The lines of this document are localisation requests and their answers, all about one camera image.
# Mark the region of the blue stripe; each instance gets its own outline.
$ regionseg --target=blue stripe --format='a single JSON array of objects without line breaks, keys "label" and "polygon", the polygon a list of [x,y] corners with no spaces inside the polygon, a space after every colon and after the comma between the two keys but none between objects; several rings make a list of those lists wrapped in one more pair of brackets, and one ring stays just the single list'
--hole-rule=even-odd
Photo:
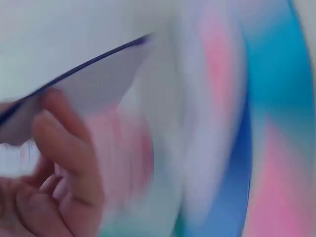
[{"label": "blue stripe", "polygon": [[248,206],[251,178],[251,125],[248,96],[229,165],[207,220],[186,237],[240,237]]}]

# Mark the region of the hand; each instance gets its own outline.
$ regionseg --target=hand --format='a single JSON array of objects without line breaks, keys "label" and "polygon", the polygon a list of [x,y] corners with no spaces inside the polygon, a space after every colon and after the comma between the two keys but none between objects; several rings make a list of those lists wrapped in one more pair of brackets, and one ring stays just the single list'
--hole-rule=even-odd
[{"label": "hand", "polygon": [[104,194],[90,135],[60,91],[41,104],[32,126],[41,153],[33,174],[0,178],[0,236],[94,237]]}]

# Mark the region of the finger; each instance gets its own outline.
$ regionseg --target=finger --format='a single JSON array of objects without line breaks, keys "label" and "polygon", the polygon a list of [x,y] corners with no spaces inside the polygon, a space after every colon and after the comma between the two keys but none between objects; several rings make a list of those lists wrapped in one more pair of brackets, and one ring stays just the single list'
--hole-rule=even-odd
[{"label": "finger", "polygon": [[51,176],[49,176],[45,182],[42,184],[42,186],[40,187],[40,191],[41,193],[45,193],[48,194],[50,197],[53,196],[53,193],[59,183],[59,181],[61,181],[62,177],[58,176],[56,174],[52,174]]},{"label": "finger", "polygon": [[52,174],[54,174],[54,163],[40,155],[32,175],[23,179],[32,186],[39,188]]},{"label": "finger", "polygon": [[31,186],[19,189],[16,209],[25,227],[38,237],[71,237],[63,223],[58,206],[46,195]]},{"label": "finger", "polygon": [[62,179],[56,185],[56,188],[53,192],[53,198],[57,200],[58,203],[60,203],[68,193],[69,189],[67,187],[66,179]]},{"label": "finger", "polygon": [[41,101],[42,107],[50,111],[72,135],[90,142],[90,135],[84,122],[71,108],[68,100],[60,90],[51,89]]},{"label": "finger", "polygon": [[99,206],[87,206],[73,199],[71,194],[60,203],[60,213],[69,230],[76,237],[97,236],[103,208]]},{"label": "finger", "polygon": [[71,135],[49,112],[33,122],[33,136],[41,154],[68,172],[73,197],[89,205],[103,203],[104,195],[91,144]]}]

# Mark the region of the paper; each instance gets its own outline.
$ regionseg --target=paper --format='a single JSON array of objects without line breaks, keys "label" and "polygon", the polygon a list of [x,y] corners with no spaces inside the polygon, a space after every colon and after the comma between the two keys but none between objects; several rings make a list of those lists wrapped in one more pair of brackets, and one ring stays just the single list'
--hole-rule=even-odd
[{"label": "paper", "polygon": [[31,137],[31,121],[38,112],[37,98],[49,87],[63,90],[83,117],[106,104],[118,103],[148,54],[145,42],[146,37],[139,38],[92,59],[21,99],[0,115],[0,140],[21,145]]}]

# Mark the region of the white surface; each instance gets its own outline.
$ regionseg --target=white surface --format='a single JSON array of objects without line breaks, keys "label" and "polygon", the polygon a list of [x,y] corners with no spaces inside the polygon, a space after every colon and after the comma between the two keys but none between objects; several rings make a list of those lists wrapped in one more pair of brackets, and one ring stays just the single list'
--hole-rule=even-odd
[{"label": "white surface", "polygon": [[0,101],[151,33],[172,0],[0,0]]}]

